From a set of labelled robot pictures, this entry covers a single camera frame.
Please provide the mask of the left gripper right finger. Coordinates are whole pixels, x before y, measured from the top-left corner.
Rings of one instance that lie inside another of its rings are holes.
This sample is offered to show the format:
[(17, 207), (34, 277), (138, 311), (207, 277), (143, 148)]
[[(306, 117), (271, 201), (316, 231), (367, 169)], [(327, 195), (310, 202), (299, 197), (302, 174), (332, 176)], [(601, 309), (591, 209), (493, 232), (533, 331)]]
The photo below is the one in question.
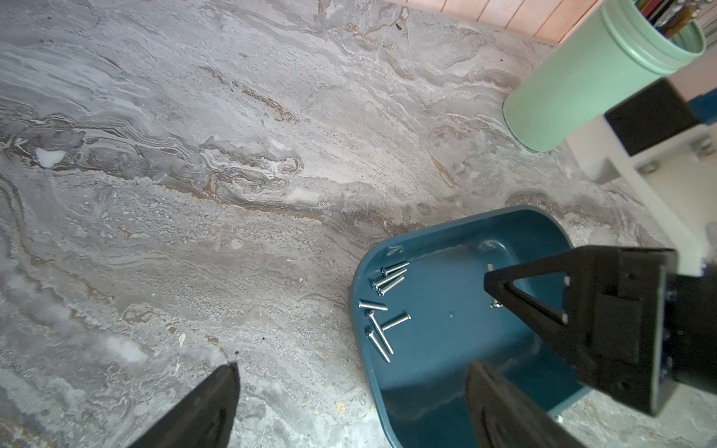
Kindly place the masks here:
[(580, 447), (582, 444), (489, 364), (470, 364), (466, 399), (481, 447)]

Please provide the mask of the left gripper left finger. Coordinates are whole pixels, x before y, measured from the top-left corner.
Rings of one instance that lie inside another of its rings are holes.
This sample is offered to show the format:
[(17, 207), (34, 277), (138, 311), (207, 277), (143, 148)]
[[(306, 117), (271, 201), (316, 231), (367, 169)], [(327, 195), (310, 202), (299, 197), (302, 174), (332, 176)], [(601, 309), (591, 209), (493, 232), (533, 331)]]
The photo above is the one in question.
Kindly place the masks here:
[(224, 448), (231, 438), (239, 398), (237, 364), (221, 365), (132, 446)]

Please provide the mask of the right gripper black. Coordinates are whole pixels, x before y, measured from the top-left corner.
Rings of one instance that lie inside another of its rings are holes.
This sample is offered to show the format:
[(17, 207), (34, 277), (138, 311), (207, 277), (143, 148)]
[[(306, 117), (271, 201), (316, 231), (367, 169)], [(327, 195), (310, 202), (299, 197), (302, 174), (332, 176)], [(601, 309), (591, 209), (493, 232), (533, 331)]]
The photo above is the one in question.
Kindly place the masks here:
[[(576, 342), (578, 378), (656, 416), (676, 386), (716, 392), (716, 267), (676, 272), (670, 249), (584, 246), (485, 274), (485, 292), (546, 342)], [(560, 274), (562, 310), (515, 282)]]

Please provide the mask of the teal plastic storage tray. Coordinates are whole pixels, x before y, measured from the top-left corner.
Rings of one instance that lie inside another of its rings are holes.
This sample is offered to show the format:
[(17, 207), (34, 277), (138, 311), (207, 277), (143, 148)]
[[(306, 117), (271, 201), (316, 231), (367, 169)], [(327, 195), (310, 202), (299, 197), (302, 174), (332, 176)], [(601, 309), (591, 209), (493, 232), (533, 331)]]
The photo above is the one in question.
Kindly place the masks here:
[[(571, 249), (563, 228), (536, 207), (517, 206), (388, 239), (372, 248), (353, 279), (350, 312), (381, 426), (394, 447), (474, 447), (465, 397), (469, 365), (485, 360), (549, 416), (580, 401), (587, 388), (573, 368), (510, 311), (493, 306), (489, 268), (536, 261)], [(386, 363), (369, 341), (358, 299), (375, 300), (379, 269), (409, 261), (388, 293), (382, 322), (394, 348)]]

